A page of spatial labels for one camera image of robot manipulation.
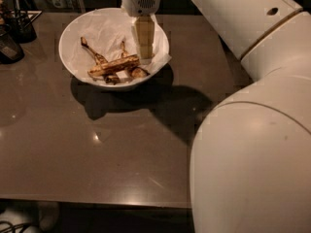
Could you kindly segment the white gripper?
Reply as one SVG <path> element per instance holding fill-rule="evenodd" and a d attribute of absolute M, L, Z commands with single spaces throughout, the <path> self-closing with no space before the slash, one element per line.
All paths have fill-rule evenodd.
<path fill-rule="evenodd" d="M 130 17 L 137 17 L 132 24 L 132 35 L 143 65 L 150 64 L 154 56 L 155 23 L 150 17 L 159 8 L 160 0 L 121 0 L 121 6 Z"/>

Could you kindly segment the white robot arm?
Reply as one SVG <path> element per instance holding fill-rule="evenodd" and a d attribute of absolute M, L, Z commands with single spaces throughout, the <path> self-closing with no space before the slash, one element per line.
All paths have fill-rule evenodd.
<path fill-rule="evenodd" d="M 191 0 L 253 80 L 201 123 L 195 233 L 311 233 L 311 16 L 294 0 Z"/>

